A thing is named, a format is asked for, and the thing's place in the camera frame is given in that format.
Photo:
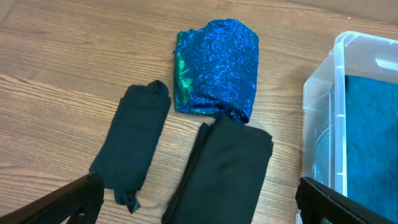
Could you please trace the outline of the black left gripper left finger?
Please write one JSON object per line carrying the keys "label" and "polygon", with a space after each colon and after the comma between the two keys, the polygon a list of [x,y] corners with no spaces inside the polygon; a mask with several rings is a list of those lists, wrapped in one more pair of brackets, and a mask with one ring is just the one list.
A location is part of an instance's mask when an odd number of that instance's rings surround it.
{"label": "black left gripper left finger", "polygon": [[83,177],[1,217],[1,223],[81,223],[97,221],[104,199],[99,173]]}

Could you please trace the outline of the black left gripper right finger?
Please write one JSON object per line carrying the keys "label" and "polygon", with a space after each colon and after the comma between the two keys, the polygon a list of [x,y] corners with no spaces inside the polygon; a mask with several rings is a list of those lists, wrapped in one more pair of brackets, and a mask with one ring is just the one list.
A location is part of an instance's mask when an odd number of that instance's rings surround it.
{"label": "black left gripper right finger", "polygon": [[311,177],[299,180],[295,200],[303,224],[393,224]]}

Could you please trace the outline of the blue sparkly fabric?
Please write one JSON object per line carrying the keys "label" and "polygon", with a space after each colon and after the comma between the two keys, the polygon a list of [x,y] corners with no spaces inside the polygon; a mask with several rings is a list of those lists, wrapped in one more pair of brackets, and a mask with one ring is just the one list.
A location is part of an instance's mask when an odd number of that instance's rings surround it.
{"label": "blue sparkly fabric", "polygon": [[249,122],[257,89],[259,38],[236,19],[177,34],[174,101],[180,113]]}

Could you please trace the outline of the wide black garment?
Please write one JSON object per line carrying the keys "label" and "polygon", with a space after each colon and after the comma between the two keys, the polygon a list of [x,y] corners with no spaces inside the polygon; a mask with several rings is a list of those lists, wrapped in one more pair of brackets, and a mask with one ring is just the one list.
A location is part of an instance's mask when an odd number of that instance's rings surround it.
{"label": "wide black garment", "polygon": [[266,131],[226,115],[203,123],[161,222],[251,223],[273,145]]}

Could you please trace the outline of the narrow black garment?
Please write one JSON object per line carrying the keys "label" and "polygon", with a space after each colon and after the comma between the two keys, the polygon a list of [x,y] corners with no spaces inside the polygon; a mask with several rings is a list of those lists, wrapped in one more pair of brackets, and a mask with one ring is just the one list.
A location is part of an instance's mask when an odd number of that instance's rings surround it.
{"label": "narrow black garment", "polygon": [[141,206],[136,193],[146,179],[170,105],[169,90],[159,80],[129,86],[90,165],[89,171],[103,176],[104,187],[113,190],[116,203],[130,213]]}

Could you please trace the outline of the blue denim jeans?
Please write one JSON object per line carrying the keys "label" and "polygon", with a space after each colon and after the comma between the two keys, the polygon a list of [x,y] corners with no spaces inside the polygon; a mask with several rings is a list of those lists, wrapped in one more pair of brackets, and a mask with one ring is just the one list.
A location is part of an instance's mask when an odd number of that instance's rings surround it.
{"label": "blue denim jeans", "polygon": [[345,77],[347,193],[397,221],[397,85]]}

